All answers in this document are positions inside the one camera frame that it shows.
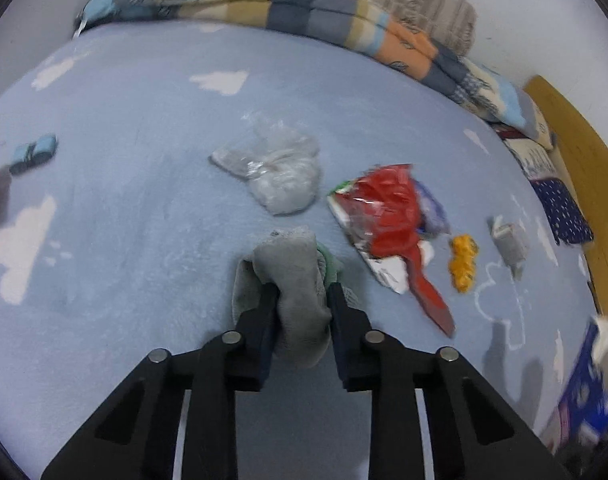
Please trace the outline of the yellow toy truck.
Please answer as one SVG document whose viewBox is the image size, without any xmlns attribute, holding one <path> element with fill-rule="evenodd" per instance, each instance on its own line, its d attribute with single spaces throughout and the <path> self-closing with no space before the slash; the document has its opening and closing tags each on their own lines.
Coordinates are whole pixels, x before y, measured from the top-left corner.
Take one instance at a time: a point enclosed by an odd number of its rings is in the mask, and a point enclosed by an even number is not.
<svg viewBox="0 0 608 480">
<path fill-rule="evenodd" d="M 453 237 L 449 245 L 452 258 L 449 260 L 448 270 L 452 285 L 460 294 L 466 294 L 475 284 L 478 244 L 471 235 L 461 234 Z"/>
</svg>

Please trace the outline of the grey sock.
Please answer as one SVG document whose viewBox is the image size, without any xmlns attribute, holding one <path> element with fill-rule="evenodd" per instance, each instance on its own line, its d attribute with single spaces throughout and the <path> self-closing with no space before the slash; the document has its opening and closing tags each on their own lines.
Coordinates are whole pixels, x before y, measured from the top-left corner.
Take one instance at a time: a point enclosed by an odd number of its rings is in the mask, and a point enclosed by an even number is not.
<svg viewBox="0 0 608 480">
<path fill-rule="evenodd" d="M 276 356 L 299 368 L 312 368 L 330 342 L 327 288 L 342 278 L 343 271 L 343 263 L 318 243 L 310 229 L 272 232 L 238 263 L 232 316 L 238 321 L 244 312 L 257 308 L 262 286 L 275 284 L 280 290 L 281 323 Z"/>
</svg>

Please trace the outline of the red plastic snack bag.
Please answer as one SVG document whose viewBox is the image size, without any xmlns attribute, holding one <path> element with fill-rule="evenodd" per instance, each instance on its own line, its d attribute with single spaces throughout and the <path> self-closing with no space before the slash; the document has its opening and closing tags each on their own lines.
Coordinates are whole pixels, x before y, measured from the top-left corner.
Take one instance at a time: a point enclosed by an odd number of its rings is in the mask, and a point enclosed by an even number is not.
<svg viewBox="0 0 608 480">
<path fill-rule="evenodd" d="M 409 290 L 424 313 L 452 338 L 456 330 L 452 314 L 423 273 L 418 233 L 421 210 L 410 166 L 390 165 L 370 170 L 355 181 L 351 198 L 366 220 L 370 255 L 404 260 Z"/>
</svg>

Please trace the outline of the blue white snack bag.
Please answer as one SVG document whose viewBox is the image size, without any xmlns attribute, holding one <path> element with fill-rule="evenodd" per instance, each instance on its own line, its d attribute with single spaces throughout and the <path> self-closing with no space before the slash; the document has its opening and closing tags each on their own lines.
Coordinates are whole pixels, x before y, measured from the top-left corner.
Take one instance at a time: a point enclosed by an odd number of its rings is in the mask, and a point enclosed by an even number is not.
<svg viewBox="0 0 608 480">
<path fill-rule="evenodd" d="M 576 441 L 590 450 L 608 430 L 608 318 L 590 319 L 561 398 L 540 440 L 554 454 Z"/>
</svg>

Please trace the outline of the white green snack wrapper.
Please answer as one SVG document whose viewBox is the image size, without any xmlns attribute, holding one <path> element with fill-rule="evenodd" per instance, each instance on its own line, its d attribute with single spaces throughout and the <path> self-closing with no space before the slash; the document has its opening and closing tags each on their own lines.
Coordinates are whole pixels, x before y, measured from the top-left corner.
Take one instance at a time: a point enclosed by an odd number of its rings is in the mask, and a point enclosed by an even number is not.
<svg viewBox="0 0 608 480">
<path fill-rule="evenodd" d="M 423 271 L 422 215 L 408 172 L 398 174 L 394 168 L 382 168 L 365 174 L 338 185 L 329 200 L 344 211 L 344 226 L 356 247 L 374 260 L 402 260 L 406 288 L 418 298 L 436 294 Z"/>
</svg>

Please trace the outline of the grey crumpled paper carton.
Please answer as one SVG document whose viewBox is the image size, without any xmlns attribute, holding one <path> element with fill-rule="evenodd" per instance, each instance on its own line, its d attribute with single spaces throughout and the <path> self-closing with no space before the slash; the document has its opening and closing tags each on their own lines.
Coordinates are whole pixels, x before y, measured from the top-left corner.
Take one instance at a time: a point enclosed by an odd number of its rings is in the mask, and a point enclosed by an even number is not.
<svg viewBox="0 0 608 480">
<path fill-rule="evenodd" d="M 490 226 L 490 237 L 502 262 L 510 270 L 513 279 L 520 281 L 526 258 L 528 258 L 528 243 L 524 229 L 514 223 L 505 222 L 503 216 L 490 218 L 488 225 Z"/>
</svg>

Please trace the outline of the light blue cloud bedsheet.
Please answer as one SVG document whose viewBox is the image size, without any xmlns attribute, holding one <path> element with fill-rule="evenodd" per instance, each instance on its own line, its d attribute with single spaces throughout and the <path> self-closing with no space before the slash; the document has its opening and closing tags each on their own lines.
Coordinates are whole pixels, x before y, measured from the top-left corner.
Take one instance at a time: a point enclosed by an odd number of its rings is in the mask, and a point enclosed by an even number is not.
<svg viewBox="0 0 608 480">
<path fill-rule="evenodd" d="M 275 217 L 210 162 L 249 114 L 299 124 L 328 192 L 408 164 L 456 233 L 478 243 L 478 280 L 450 284 L 446 238 L 426 269 L 456 323 L 453 345 L 535 430 L 558 402 L 595 304 L 582 253 L 557 245 L 496 133 L 395 70 L 322 42 L 188 22 L 86 32 L 0 97 L 0 161 L 46 134 L 48 164 L 0 178 L 0 440 L 38 478 L 152 349 L 199 348 L 232 324 L 238 261 L 306 226 L 345 266 L 374 326 L 411 348 L 446 337 L 413 296 L 380 285 L 326 202 Z M 490 237 L 524 229 L 515 281 Z"/>
</svg>

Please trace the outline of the navy star pillow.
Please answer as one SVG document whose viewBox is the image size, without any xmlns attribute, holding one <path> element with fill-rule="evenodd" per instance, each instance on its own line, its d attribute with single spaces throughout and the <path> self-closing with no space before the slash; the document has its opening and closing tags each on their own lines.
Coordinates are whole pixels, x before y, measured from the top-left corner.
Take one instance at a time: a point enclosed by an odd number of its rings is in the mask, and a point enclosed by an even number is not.
<svg viewBox="0 0 608 480">
<path fill-rule="evenodd" d="M 518 162 L 542 203 L 556 244 L 592 242 L 594 232 L 546 150 L 515 128 L 496 124 L 493 129 Z"/>
</svg>

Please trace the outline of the wooden headboard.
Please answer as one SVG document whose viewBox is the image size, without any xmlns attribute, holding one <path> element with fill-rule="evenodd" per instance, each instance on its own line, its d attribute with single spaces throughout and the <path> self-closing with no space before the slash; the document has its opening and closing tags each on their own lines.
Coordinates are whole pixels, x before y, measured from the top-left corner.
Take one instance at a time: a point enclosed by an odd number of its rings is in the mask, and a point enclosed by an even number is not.
<svg viewBox="0 0 608 480">
<path fill-rule="evenodd" d="M 524 87 L 558 139 L 583 214 L 595 239 L 585 255 L 600 312 L 608 316 L 608 148 L 583 115 L 542 76 Z"/>
</svg>

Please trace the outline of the small blue toy car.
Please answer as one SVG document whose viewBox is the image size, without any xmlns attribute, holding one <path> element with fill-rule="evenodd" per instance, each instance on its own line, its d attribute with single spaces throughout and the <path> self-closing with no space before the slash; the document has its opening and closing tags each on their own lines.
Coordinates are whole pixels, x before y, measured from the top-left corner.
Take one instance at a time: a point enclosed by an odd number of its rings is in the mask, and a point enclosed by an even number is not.
<svg viewBox="0 0 608 480">
<path fill-rule="evenodd" d="M 42 136 L 35 142 L 18 146 L 12 154 L 9 164 L 10 174 L 19 176 L 27 170 L 46 164 L 56 154 L 57 147 L 58 140 L 53 134 Z"/>
</svg>

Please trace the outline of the clear plastic bag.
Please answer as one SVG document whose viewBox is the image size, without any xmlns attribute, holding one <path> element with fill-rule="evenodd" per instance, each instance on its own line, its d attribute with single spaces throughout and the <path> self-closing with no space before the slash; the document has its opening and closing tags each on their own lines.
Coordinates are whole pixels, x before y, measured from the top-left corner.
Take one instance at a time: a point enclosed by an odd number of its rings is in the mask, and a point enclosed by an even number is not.
<svg viewBox="0 0 608 480">
<path fill-rule="evenodd" d="M 246 182 L 273 216 L 297 214 L 318 195 L 319 144 L 305 128 L 263 114 L 249 114 L 246 132 L 210 155 L 219 169 Z"/>
</svg>

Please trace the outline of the patchwork folded quilt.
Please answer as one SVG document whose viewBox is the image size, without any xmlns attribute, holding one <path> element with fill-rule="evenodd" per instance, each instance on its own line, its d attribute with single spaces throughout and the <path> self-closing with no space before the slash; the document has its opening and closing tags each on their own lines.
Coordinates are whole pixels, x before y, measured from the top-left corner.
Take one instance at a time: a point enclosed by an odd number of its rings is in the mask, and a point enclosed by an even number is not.
<svg viewBox="0 0 608 480">
<path fill-rule="evenodd" d="M 89 0 L 78 18 L 84 32 L 101 24 L 203 20 L 313 38 L 369 56 L 487 120 L 554 147 L 544 115 L 523 90 L 414 32 L 370 0 Z"/>
</svg>

